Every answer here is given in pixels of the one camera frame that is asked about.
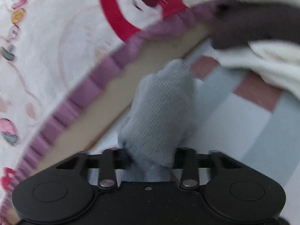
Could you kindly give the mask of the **grey sweatpants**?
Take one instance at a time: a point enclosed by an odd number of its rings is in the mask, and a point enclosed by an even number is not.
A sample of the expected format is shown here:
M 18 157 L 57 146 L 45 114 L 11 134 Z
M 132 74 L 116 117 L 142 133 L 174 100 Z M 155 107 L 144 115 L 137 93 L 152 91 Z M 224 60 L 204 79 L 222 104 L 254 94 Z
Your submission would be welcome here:
M 118 132 L 119 146 L 132 159 L 120 181 L 170 180 L 176 149 L 192 131 L 194 100 L 194 79 L 182 59 L 142 78 Z

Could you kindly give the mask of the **bear print headboard cover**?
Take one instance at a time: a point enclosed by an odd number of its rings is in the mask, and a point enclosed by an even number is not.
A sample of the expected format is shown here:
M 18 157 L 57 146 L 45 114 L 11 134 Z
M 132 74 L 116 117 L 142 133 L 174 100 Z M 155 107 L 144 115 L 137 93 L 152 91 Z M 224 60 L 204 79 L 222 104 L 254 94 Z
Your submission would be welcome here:
M 42 127 L 95 68 L 151 26 L 218 0 L 1 0 L 1 223 L 44 155 Z

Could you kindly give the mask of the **dark brown folded garment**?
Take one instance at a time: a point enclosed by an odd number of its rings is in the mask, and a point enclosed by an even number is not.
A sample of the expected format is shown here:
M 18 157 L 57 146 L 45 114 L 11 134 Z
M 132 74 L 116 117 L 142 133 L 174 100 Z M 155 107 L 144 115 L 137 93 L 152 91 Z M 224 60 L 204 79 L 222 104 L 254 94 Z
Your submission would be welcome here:
M 250 41 L 282 40 L 299 43 L 299 8 L 282 4 L 218 5 L 211 30 L 215 49 L 247 45 Z

